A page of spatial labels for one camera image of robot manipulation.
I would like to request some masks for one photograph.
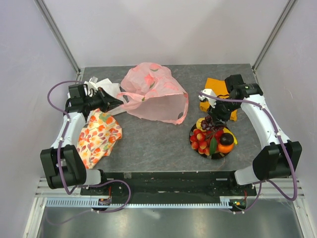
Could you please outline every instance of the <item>red wire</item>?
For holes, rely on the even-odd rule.
[[[247,196],[248,196],[247,191],[244,190],[244,199],[243,199],[243,201],[247,200]]]

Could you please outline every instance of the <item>orange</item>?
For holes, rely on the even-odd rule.
[[[232,143],[231,145],[221,145],[220,143],[218,144],[218,151],[221,153],[229,153],[233,149],[234,144]]]

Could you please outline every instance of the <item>yellow banana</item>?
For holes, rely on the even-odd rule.
[[[237,138],[234,136],[234,134],[233,134],[229,129],[227,129],[227,128],[225,127],[225,128],[223,129],[223,133],[230,133],[230,134],[233,136],[233,143],[234,143],[235,145],[238,144]]]
[[[201,126],[201,123],[202,123],[202,120],[205,120],[205,118],[199,118],[196,122],[196,128],[201,130],[202,132],[205,132],[206,130],[203,130],[202,129],[202,126]]]

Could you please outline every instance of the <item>fruit plate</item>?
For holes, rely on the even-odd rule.
[[[190,144],[190,145],[191,145],[190,137],[194,134],[194,130],[195,130],[195,129],[197,129],[196,124],[193,125],[193,127],[191,128],[191,130],[190,130],[190,132],[189,132],[189,137],[188,137],[188,139],[189,139],[189,144]],[[199,155],[203,156],[204,158],[209,158],[209,159],[212,159],[212,160],[221,159],[221,158],[225,157],[227,154],[230,153],[230,152],[229,152],[229,153],[217,152],[217,153],[214,153],[214,154],[212,154],[212,155],[207,156],[207,155],[205,155],[205,154],[200,154],[200,153],[198,152],[198,150],[195,150],[195,151],[196,151]]]

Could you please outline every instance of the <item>black base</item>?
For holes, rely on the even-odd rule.
[[[127,182],[132,191],[130,204],[219,203],[220,196],[244,196],[244,190],[249,196],[257,195],[250,184],[232,187],[230,181],[225,180],[229,175],[230,172],[105,173],[102,183],[107,181],[106,177]],[[118,182],[82,189],[80,194],[108,195],[110,186],[112,203],[124,203],[128,189]]]

